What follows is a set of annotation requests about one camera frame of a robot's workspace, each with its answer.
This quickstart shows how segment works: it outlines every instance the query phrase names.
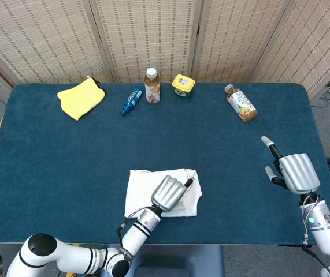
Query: bottle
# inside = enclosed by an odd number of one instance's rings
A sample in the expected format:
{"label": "bottle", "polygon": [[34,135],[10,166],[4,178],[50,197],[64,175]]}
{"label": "bottle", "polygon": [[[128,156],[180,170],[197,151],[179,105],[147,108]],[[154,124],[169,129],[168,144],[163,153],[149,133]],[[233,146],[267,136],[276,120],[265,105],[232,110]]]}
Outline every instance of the bottle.
{"label": "bottle", "polygon": [[140,88],[136,88],[130,94],[129,99],[125,102],[124,108],[121,112],[122,116],[125,116],[129,111],[131,111],[135,107],[141,95],[142,95],[142,91],[140,90]]}
{"label": "bottle", "polygon": [[146,98],[149,103],[158,103],[160,101],[160,76],[155,68],[148,68],[144,77],[146,86]]}
{"label": "bottle", "polygon": [[235,88],[233,85],[227,85],[224,91],[227,94],[230,105],[232,105],[243,122],[247,122],[256,117],[256,108],[239,88]]}

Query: juice bottle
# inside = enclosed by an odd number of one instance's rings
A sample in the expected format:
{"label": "juice bottle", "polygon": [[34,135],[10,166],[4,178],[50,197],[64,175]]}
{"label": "juice bottle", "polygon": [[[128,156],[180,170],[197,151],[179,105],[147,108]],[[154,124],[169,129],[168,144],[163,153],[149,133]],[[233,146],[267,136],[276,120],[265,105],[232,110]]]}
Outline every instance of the juice bottle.
{"label": "juice bottle", "polygon": [[232,105],[243,122],[247,122],[256,117],[257,110],[243,91],[239,88],[235,88],[233,85],[227,85],[224,91],[227,94],[230,105]]}
{"label": "juice bottle", "polygon": [[144,77],[146,86],[146,98],[149,103],[158,103],[160,101],[160,76],[155,68],[148,68]]}

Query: floor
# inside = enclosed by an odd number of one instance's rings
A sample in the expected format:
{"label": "floor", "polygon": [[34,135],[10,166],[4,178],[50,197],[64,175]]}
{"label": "floor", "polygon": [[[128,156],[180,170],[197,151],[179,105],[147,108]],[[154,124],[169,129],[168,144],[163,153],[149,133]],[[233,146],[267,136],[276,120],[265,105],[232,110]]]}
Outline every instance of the floor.
{"label": "floor", "polygon": [[[326,104],[326,100],[313,103],[314,106],[323,104]],[[0,102],[0,119],[4,108],[5,106]],[[330,158],[330,100],[327,108],[313,108],[313,114],[325,154]],[[7,269],[20,247],[20,244],[0,244],[4,269]],[[330,257],[321,255],[316,246],[312,250],[330,265]],[[224,261],[227,277],[314,277],[320,276],[322,269],[321,264],[300,249],[276,245],[225,245]],[[57,275],[58,269],[55,263],[49,264],[43,274],[44,277],[57,277]]]}

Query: yellow lid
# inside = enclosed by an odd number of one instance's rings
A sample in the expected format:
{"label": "yellow lid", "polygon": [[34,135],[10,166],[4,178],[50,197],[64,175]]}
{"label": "yellow lid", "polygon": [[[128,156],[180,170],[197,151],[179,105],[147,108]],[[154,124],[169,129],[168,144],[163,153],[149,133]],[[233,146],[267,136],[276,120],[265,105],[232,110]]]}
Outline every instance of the yellow lid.
{"label": "yellow lid", "polygon": [[178,74],[172,81],[172,86],[185,92],[190,92],[195,84],[195,81],[187,76]]}

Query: white bottle cap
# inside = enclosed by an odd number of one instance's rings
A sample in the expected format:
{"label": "white bottle cap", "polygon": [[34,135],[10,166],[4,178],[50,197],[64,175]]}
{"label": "white bottle cap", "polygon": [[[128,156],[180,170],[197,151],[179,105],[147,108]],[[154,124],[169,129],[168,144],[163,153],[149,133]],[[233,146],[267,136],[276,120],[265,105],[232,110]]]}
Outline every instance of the white bottle cap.
{"label": "white bottle cap", "polygon": [[230,88],[234,88],[234,86],[233,86],[233,85],[227,85],[227,86],[224,88],[224,91],[225,91],[226,93],[228,93],[228,89],[230,89]]}
{"label": "white bottle cap", "polygon": [[154,79],[157,76],[157,71],[155,71],[155,68],[148,68],[147,69],[147,77],[149,79]]}

